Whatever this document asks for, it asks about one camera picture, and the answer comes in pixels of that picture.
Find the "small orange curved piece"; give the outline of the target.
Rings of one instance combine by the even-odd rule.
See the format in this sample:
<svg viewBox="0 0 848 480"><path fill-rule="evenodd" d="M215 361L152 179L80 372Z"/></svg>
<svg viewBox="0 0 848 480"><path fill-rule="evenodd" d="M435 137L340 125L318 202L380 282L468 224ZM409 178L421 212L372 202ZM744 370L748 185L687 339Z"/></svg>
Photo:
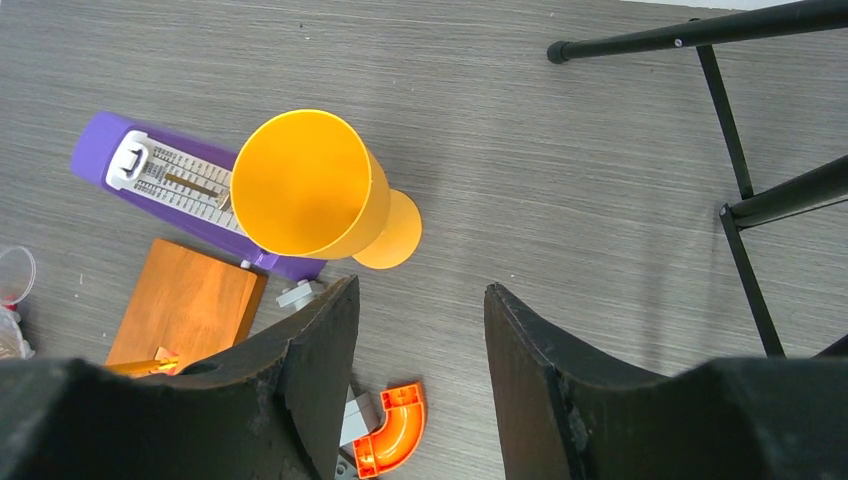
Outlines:
<svg viewBox="0 0 848 480"><path fill-rule="evenodd" d="M425 430L427 406L420 381L383 390L380 405L385 413L383 424L353 441L360 479L375 478L401 466L415 452Z"/></svg>

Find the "clear wine glass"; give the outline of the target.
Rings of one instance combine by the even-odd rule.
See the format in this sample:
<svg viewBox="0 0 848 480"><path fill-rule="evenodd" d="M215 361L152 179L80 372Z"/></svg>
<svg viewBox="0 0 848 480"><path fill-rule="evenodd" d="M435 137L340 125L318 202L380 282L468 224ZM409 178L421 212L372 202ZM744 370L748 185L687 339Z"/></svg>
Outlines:
<svg viewBox="0 0 848 480"><path fill-rule="evenodd" d="M24 338L19 304L30 293L37 264L31 251L20 245L1 246L1 359L27 360L35 351Z"/></svg>

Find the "gold wire glass rack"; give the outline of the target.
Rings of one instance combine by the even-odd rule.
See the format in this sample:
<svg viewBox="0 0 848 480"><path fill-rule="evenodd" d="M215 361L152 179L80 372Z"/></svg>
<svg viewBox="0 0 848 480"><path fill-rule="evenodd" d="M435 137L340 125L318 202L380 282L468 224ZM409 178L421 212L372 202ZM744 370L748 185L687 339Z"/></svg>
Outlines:
<svg viewBox="0 0 848 480"><path fill-rule="evenodd" d="M106 360L125 375L176 375L245 340L267 276L153 241Z"/></svg>

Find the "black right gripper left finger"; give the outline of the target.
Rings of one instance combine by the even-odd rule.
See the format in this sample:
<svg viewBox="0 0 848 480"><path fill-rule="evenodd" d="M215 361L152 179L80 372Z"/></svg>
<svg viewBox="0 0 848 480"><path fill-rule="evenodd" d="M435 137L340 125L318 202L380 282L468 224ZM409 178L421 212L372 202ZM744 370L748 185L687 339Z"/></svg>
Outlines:
<svg viewBox="0 0 848 480"><path fill-rule="evenodd" d="M181 373L82 359L1 364L5 479L331 479L360 285L317 299Z"/></svg>

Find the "purple metronome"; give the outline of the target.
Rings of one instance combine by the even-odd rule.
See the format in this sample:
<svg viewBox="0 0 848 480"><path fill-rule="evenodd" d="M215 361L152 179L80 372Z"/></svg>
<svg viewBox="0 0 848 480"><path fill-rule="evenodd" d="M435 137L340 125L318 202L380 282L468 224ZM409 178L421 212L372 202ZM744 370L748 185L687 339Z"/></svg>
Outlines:
<svg viewBox="0 0 848 480"><path fill-rule="evenodd" d="M316 279L324 261L270 253L246 236L232 211L220 209L236 157L227 147L99 112L82 130L70 170L262 270L292 281Z"/></svg>

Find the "orange plastic goblet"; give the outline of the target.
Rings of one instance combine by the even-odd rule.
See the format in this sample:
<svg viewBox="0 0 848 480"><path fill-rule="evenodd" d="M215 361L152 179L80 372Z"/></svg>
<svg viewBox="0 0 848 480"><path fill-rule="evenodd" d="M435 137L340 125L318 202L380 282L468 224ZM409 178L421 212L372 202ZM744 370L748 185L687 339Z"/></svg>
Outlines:
<svg viewBox="0 0 848 480"><path fill-rule="evenodd" d="M282 256L338 260L372 269L408 260L423 234L415 202L390 187L357 131L323 110L279 114L240 149L230 180L239 226Z"/></svg>

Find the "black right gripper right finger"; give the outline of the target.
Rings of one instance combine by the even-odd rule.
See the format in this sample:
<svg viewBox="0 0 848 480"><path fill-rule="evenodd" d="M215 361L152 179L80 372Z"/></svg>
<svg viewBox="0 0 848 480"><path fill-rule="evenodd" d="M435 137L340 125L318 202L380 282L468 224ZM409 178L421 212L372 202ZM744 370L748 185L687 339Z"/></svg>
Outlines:
<svg viewBox="0 0 848 480"><path fill-rule="evenodd" d="M843 479L847 361L717 358L666 377L484 295L509 479Z"/></svg>

